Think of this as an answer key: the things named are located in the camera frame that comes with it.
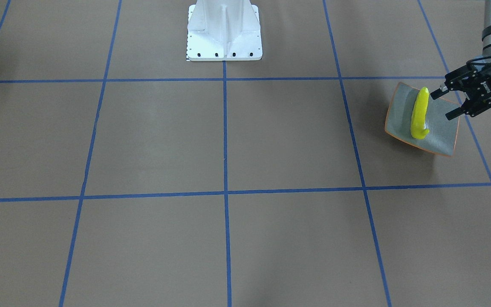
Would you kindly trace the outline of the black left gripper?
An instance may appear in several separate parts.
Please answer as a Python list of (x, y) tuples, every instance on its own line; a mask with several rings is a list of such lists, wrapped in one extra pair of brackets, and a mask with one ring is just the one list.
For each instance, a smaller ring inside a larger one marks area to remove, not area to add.
[(466, 62), (466, 65), (445, 75), (445, 82), (430, 93), (437, 100), (450, 91), (460, 91), (466, 99), (454, 110), (445, 114), (448, 121), (462, 115), (475, 117), (491, 108), (491, 56)]

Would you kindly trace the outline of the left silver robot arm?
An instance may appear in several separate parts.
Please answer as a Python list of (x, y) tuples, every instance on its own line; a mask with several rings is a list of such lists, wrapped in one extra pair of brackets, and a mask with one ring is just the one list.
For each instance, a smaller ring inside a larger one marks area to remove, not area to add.
[(439, 99), (450, 91), (459, 91), (466, 96), (462, 105), (445, 117), (450, 121), (461, 115), (475, 117), (491, 109), (491, 0), (485, 1), (484, 29), (482, 31), (482, 54), (445, 75), (440, 89), (433, 91), (432, 99)]

